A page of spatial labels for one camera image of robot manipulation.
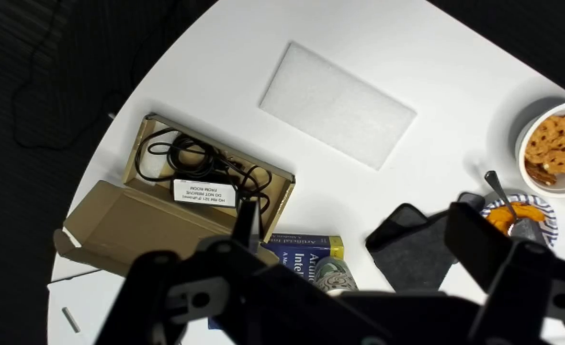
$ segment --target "black background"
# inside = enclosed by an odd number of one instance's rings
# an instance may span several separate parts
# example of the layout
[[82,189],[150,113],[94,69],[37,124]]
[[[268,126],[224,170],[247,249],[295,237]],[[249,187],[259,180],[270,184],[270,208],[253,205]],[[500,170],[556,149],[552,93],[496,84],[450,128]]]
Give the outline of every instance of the black background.
[[[565,88],[565,0],[433,3]],[[121,107],[207,5],[199,0],[63,0],[29,72],[29,55],[46,34],[54,7],[56,0],[0,0],[0,343],[12,345],[46,341],[52,231],[109,124],[105,113]],[[33,82],[15,93],[29,74]]]

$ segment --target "bowl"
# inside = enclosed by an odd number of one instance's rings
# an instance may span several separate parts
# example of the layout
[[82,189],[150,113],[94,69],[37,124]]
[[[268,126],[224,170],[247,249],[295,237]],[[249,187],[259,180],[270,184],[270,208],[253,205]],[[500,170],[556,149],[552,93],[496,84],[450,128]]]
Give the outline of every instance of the bowl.
[[[538,226],[544,233],[544,239],[554,249],[557,233],[559,233],[554,207],[546,199],[542,199],[538,195],[531,195],[531,193],[519,193],[519,191],[515,193],[513,191],[513,193],[508,193],[508,199],[510,199],[510,203],[534,205],[536,208],[540,208],[544,212],[546,218],[542,222],[538,222]],[[506,207],[506,201],[500,197],[494,197],[490,201],[487,201],[481,214],[487,218],[498,207]]]
[[534,134],[534,130],[550,116],[554,115],[565,115],[565,103],[557,105],[557,107],[552,107],[548,109],[546,113],[542,113],[540,116],[533,118],[517,136],[517,141],[515,141],[515,159],[517,159],[517,166],[519,166],[519,172],[523,176],[523,180],[529,184],[531,189],[538,191],[538,193],[544,193],[544,195],[550,195],[550,197],[565,197],[565,174],[559,174],[557,176],[557,182],[554,185],[544,185],[536,180],[533,180],[527,172],[527,166],[525,166],[525,153],[527,153],[527,145],[529,145],[529,139],[531,136]]

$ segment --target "orange snack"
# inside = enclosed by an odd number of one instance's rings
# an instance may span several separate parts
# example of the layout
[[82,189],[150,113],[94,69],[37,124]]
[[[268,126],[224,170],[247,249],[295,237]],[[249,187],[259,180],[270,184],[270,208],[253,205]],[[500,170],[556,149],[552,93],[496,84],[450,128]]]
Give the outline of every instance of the orange snack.
[[[534,222],[542,222],[546,218],[546,214],[534,205],[512,203],[512,207],[519,218],[531,218]],[[487,218],[490,224],[494,224],[494,228],[498,228],[506,235],[508,235],[510,226],[513,224],[513,216],[508,207],[492,208]]]
[[540,184],[554,185],[556,176],[565,174],[565,115],[548,116],[538,124],[529,138],[525,161],[529,176]]

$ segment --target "book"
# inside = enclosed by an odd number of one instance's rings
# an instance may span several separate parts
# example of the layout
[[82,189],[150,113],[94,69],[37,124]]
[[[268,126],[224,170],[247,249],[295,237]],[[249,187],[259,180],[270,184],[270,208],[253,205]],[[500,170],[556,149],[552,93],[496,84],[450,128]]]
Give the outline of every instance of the book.
[[320,258],[335,256],[343,260],[341,235],[274,233],[263,247],[308,281],[314,281],[314,268]]

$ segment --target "white sticker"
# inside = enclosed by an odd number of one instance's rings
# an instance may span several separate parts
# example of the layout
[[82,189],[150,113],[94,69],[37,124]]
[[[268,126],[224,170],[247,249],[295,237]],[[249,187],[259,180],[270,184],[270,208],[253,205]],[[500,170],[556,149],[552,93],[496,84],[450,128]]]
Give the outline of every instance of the white sticker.
[[236,207],[236,189],[232,184],[173,180],[173,199],[182,203],[203,203]]

